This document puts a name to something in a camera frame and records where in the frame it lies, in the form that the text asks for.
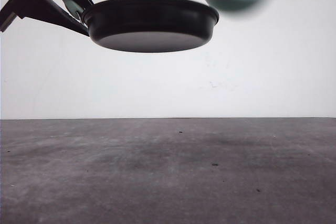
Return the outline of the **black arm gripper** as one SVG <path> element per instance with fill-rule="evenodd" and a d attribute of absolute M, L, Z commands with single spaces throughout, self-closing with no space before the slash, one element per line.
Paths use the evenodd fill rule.
<path fill-rule="evenodd" d="M 68 9 L 86 9 L 92 0 L 63 0 Z M 89 36 L 88 29 L 70 16 L 53 0 L 8 0 L 1 9 L 1 32 L 4 32 L 16 17 L 27 17 L 61 26 Z"/>

